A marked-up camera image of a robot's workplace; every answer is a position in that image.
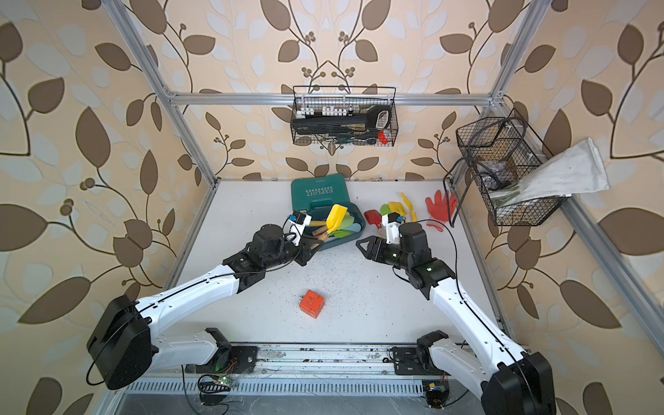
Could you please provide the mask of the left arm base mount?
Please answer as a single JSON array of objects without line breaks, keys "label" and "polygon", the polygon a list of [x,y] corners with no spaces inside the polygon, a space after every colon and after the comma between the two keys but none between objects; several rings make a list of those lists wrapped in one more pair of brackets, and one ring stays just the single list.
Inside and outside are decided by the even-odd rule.
[{"label": "left arm base mount", "polygon": [[214,339],[216,350],[208,362],[202,365],[188,364],[185,372],[201,375],[232,375],[252,373],[258,354],[255,346],[233,346],[217,328],[206,328]]}]

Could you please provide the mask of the red toy shovel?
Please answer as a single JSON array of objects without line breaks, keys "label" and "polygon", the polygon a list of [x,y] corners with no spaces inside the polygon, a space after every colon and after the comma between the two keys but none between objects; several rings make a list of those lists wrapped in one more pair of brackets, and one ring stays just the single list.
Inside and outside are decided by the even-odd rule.
[{"label": "red toy shovel", "polygon": [[368,210],[364,213],[364,217],[368,225],[375,226],[377,229],[382,229],[382,215],[375,209]]}]

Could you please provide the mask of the yellow toy spatula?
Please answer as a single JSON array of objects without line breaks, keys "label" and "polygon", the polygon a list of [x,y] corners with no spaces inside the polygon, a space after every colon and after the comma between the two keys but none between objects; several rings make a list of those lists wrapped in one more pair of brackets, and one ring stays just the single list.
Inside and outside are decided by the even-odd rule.
[{"label": "yellow toy spatula", "polygon": [[407,216],[406,209],[400,202],[389,202],[388,207],[392,213],[403,217]]}]

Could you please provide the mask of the yellow square toy shovel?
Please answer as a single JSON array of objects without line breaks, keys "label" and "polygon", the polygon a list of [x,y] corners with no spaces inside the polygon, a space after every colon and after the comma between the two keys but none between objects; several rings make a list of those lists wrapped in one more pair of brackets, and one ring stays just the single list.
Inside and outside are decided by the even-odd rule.
[{"label": "yellow square toy shovel", "polygon": [[331,234],[340,228],[347,212],[348,209],[345,206],[335,204],[332,209],[330,209],[325,225],[316,230],[316,238],[322,242],[328,240]]}]

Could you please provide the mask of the yellow toy rake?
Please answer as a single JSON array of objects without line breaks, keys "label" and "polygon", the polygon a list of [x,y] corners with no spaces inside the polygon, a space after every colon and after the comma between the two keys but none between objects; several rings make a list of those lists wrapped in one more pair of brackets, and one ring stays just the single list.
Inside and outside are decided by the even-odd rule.
[{"label": "yellow toy rake", "polygon": [[406,205],[406,207],[408,209],[408,212],[410,214],[410,221],[411,222],[416,222],[418,220],[418,216],[417,216],[417,214],[414,210],[412,202],[409,200],[409,198],[404,193],[401,193],[400,195],[401,195],[402,200],[403,200],[404,204]]}]

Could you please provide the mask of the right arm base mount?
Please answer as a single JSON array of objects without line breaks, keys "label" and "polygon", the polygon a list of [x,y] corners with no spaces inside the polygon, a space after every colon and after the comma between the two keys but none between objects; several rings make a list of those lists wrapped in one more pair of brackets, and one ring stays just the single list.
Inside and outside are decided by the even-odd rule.
[{"label": "right arm base mount", "polygon": [[405,376],[443,376],[447,373],[437,368],[429,352],[434,342],[447,340],[449,336],[441,330],[422,335],[414,346],[395,346],[390,349],[390,359],[396,375]]}]

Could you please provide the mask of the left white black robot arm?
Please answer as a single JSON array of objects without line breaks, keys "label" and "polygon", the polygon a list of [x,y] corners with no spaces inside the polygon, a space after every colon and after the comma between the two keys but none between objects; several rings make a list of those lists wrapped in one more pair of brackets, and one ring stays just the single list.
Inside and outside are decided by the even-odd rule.
[{"label": "left white black robot arm", "polygon": [[150,297],[116,297],[87,342],[91,367],[99,371],[101,384],[118,390],[153,369],[216,364],[230,349],[218,329],[171,341],[164,332],[206,306],[246,291],[266,273],[291,263],[305,266],[322,244],[296,226],[286,232],[267,224],[240,252],[198,278]]}]

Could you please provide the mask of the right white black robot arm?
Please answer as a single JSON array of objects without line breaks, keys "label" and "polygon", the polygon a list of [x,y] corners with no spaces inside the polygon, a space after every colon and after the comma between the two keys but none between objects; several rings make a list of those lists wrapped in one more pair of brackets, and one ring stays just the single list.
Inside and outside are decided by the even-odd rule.
[{"label": "right white black robot arm", "polygon": [[452,375],[487,414],[555,414],[553,370],[546,358],[525,351],[476,305],[455,267],[434,257],[419,223],[400,225],[398,235],[398,243],[370,236],[356,246],[366,259],[405,271],[408,283],[470,346],[465,352],[446,333],[429,333],[418,340],[423,363]]}]

